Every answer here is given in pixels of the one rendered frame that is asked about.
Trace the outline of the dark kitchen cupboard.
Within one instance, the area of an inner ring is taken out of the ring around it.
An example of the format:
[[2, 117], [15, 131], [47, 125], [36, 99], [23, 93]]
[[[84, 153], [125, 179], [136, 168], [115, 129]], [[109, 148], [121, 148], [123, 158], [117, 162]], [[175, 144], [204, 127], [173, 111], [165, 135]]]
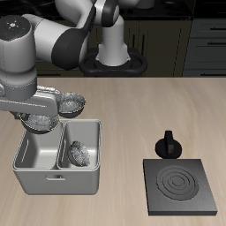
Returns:
[[[125, 20], [124, 42], [136, 48], [147, 59], [147, 70], [142, 77], [181, 77], [192, 22], [190, 20]], [[94, 26], [88, 48], [102, 42], [102, 28]], [[62, 70], [42, 60], [36, 61], [42, 77], [84, 77], [79, 67]]]

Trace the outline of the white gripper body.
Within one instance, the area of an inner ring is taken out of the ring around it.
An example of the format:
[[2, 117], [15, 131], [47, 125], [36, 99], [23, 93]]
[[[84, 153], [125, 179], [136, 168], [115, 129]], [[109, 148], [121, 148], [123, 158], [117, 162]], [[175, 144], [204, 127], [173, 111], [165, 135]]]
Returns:
[[0, 110], [55, 116], [60, 99], [61, 92], [54, 87], [38, 86], [36, 93], [24, 101], [12, 101], [0, 95]]

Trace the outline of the grey drawer cabinet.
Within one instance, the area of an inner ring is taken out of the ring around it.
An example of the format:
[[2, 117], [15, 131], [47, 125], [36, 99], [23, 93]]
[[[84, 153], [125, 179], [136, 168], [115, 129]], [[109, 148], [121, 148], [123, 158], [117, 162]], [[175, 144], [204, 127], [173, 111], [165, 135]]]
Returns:
[[226, 77], [226, 19], [192, 21], [183, 76]]

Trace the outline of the grey speckled bowl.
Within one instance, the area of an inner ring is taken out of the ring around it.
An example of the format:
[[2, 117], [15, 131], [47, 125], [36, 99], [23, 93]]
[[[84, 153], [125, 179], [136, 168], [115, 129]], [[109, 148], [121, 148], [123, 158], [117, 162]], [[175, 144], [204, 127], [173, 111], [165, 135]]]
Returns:
[[22, 125], [31, 133], [45, 134], [59, 125], [59, 116], [41, 116], [23, 113], [19, 115]]
[[90, 164], [90, 154], [85, 145], [74, 140], [67, 150], [68, 160], [71, 164], [78, 167], [86, 167]]
[[86, 99], [81, 94], [65, 93], [59, 102], [59, 115], [65, 118], [75, 118], [84, 109]]

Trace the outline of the flat black base plate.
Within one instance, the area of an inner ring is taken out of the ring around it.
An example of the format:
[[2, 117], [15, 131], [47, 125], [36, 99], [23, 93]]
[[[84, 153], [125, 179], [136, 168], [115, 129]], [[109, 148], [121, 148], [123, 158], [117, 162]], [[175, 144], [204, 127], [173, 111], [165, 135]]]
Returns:
[[137, 78], [147, 69], [147, 60], [135, 48], [129, 48], [130, 60], [119, 66], [107, 66], [96, 60], [98, 48], [91, 48], [79, 69], [89, 78]]

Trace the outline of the dark grey stove plate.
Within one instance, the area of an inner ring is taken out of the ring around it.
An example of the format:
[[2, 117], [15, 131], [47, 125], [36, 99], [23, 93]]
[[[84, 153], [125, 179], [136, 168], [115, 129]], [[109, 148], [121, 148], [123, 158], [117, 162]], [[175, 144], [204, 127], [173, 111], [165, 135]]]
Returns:
[[216, 215], [201, 159], [144, 159], [149, 215]]

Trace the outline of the round black knob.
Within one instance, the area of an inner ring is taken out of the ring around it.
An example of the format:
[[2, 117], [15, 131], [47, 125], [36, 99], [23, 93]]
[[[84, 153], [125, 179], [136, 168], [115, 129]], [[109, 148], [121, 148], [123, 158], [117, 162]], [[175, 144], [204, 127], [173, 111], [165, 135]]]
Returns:
[[173, 138], [172, 131], [166, 131], [164, 137], [156, 142], [155, 152], [162, 159], [177, 159], [182, 154], [182, 146]]

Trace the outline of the white two-bin basket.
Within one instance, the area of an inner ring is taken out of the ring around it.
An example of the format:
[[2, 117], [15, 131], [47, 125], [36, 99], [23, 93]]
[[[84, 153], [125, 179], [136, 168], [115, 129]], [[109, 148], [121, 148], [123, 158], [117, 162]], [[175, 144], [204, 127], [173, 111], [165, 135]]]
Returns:
[[[12, 169], [24, 192], [33, 195], [95, 194], [99, 188], [102, 123], [98, 119], [63, 119], [52, 132], [24, 131]], [[68, 161], [74, 141], [85, 145], [90, 163]]]

